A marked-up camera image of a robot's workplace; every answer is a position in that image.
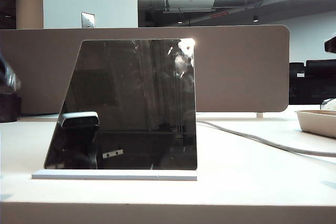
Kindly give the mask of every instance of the white base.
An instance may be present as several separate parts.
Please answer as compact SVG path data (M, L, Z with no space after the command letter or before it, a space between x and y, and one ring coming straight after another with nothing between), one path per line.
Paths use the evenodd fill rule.
M33 179L137 179L196 181L195 170L93 170L42 169L32 174Z

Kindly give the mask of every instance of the trapezoid black display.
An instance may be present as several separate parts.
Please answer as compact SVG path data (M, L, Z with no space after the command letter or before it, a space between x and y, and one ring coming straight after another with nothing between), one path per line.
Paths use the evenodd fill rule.
M45 169L197 167L194 40L83 41Z

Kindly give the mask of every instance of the white cable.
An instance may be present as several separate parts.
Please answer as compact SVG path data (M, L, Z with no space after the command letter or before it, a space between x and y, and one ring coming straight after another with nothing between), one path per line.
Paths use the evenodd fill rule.
M207 125L215 128L215 129L217 129L217 130L225 131L225 132L232 133L232 134L242 136L242 137L246 137L248 139L251 139L251 140L257 141L259 143L266 144L266 145L269 145L269 146L272 146L272 147L275 147L275 148L278 148L278 149L281 149L281 150L284 150L284 151L287 151L287 152L300 153L300 154L312 155L312 156L321 156L321 157L336 157L335 152L317 152L317 151L297 149L297 148L293 148L293 147L289 147L289 146L285 146L285 145L282 145L282 144L277 144L277 143L268 141L268 140L266 140L262 137L259 137L259 136L254 136L254 135L250 135L250 134L226 129L226 128L220 127L216 124L213 124L213 123L209 123L209 122L205 122L205 121L199 121L199 120L197 120L197 122L207 124Z

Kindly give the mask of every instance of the desk surface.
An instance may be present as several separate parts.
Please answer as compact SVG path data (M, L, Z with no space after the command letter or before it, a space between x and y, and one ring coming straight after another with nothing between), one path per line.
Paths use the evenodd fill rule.
M254 113L200 113L197 117L292 147L336 152L336 140L300 130L294 110L307 108L317 109L290 106L285 112L266 113L263 119L254 118ZM214 119L218 116L229 118ZM332 207L323 221L336 220L336 158L288 153L202 124L197 125L196 182L31 179L31 174L43 167L55 123L56 119L21 119L0 124L3 218L9 218L5 213L14 204L24 207L30 202L217 205L230 209L314 206L323 211Z

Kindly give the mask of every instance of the wall plate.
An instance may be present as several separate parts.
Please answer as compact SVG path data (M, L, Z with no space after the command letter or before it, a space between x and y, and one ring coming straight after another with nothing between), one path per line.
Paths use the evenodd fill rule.
M82 28L94 28L94 14L82 12Z

